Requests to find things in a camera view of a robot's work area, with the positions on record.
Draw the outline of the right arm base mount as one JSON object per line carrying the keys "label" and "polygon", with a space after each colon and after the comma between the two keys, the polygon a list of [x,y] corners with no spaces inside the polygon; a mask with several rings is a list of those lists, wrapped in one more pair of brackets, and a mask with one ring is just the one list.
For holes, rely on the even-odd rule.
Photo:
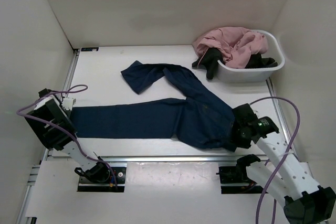
{"label": "right arm base mount", "polygon": [[234,166],[220,166],[216,173],[220,179],[221,194],[260,194],[262,187],[247,177],[246,168],[261,159],[254,154],[239,158]]}

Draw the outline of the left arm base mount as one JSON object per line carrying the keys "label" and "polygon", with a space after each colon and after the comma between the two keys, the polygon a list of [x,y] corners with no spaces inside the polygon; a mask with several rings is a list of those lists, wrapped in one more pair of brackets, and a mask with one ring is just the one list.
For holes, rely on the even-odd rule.
{"label": "left arm base mount", "polygon": [[79,176],[77,191],[90,193],[123,193],[127,175],[126,166],[112,167],[113,173],[105,164],[97,163],[92,169],[84,171],[76,167]]}

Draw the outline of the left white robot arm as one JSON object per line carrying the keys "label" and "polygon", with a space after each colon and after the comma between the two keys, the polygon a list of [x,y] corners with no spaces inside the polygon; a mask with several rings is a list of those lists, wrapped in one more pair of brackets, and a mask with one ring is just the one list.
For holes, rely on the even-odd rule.
{"label": "left white robot arm", "polygon": [[76,129],[70,120],[75,98],[66,97],[75,91],[39,91],[39,99],[30,105],[31,111],[18,115],[25,118],[42,145],[48,150],[60,151],[71,157],[77,164],[75,173],[93,183],[109,183],[111,167],[93,151],[86,150],[79,143]]}

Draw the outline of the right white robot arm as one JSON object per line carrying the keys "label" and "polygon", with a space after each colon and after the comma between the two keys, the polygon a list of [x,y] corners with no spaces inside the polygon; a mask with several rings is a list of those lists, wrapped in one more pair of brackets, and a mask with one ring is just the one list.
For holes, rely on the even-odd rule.
{"label": "right white robot arm", "polygon": [[267,156],[270,170],[256,155],[239,158],[234,179],[254,181],[283,208],[289,223],[320,223],[329,219],[335,204],[335,192],[322,187],[300,164],[290,146],[282,140],[271,118],[259,118],[249,104],[233,109],[233,137],[240,145],[256,144]]}

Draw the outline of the dark blue denim trousers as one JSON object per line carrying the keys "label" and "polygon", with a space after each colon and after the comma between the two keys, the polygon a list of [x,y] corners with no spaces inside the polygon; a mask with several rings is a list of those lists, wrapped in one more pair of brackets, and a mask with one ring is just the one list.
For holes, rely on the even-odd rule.
{"label": "dark blue denim trousers", "polygon": [[70,120],[80,138],[172,138],[198,149],[235,151],[232,108],[210,92],[189,69],[135,61],[121,72],[129,87],[142,93],[165,77],[186,97],[74,107]]}

